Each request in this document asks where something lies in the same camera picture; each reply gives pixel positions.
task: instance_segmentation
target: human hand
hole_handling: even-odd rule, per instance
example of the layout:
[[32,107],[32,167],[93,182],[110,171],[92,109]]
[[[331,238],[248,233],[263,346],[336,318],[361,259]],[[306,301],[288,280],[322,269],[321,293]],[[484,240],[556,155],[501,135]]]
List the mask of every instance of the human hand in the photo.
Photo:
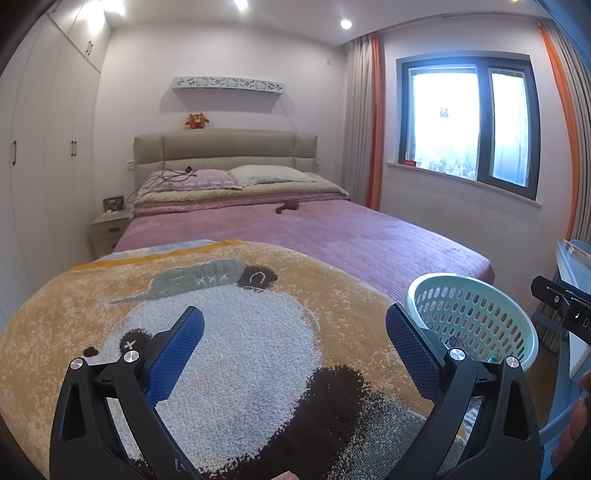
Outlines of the human hand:
[[[591,370],[581,377],[580,385],[582,389],[591,393]],[[556,468],[560,462],[564,460],[567,453],[570,452],[570,449],[587,426],[590,416],[591,397],[578,399],[573,406],[573,411],[570,416],[570,425],[564,429],[564,432],[562,432],[560,443],[550,457],[550,462],[554,468]]]
[[282,473],[280,476],[276,476],[272,480],[299,480],[293,473],[285,472]]

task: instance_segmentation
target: upholstered headboard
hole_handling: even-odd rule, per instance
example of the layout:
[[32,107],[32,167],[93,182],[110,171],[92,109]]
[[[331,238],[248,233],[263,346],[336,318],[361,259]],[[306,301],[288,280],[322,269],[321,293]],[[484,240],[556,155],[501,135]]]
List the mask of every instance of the upholstered headboard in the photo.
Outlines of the upholstered headboard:
[[276,130],[211,128],[135,137],[135,188],[151,173],[171,168],[231,170],[242,165],[282,165],[316,173],[318,137]]

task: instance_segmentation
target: white cabinet door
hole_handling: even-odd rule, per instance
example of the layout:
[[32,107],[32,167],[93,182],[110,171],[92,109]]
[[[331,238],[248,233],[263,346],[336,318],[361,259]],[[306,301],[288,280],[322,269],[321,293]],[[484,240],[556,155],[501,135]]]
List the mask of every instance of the white cabinet door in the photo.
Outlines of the white cabinet door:
[[99,73],[88,62],[82,61],[76,114],[74,116],[74,204],[76,215],[75,246],[72,249],[75,264],[92,260],[90,223],[96,217],[95,182],[92,169],[92,138],[95,122],[96,94],[99,88]]
[[65,42],[53,23],[43,24],[22,77],[12,122],[11,142],[17,148],[10,166],[12,207],[35,289],[61,271],[46,205],[44,140],[51,89],[48,80],[53,78]]
[[18,88],[41,26],[42,17],[29,31],[0,77],[0,313],[10,320],[34,292],[18,241],[10,195],[11,130]]
[[84,0],[57,0],[47,11],[51,19],[66,35],[74,24]]
[[80,68],[87,62],[68,42],[63,44],[56,70],[45,121],[44,181],[47,210],[61,270],[76,264],[72,253],[76,243],[76,206],[74,175],[74,112]]
[[92,40],[101,31],[109,28],[105,12],[98,0],[87,0],[76,18],[68,35],[74,45],[87,57],[92,50]]
[[90,41],[90,54],[88,59],[92,64],[99,69],[103,67],[103,61],[105,60],[105,54],[107,53],[107,46],[109,45],[109,39],[111,38],[111,28],[109,24],[105,23],[103,27],[93,35]]

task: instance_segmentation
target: window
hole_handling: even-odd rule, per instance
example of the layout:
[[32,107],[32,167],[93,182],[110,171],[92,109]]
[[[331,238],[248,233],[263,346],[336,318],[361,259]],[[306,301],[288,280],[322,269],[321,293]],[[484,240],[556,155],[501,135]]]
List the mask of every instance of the window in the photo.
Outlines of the window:
[[535,200],[540,113],[529,61],[403,62],[401,126],[399,163]]

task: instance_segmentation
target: nightstand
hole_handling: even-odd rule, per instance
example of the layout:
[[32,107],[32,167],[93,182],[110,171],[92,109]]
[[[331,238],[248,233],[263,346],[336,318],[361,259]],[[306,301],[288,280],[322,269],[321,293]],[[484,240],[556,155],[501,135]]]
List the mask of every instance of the nightstand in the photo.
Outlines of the nightstand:
[[90,238],[97,258],[113,253],[117,242],[129,226],[130,210],[103,213],[90,224]]

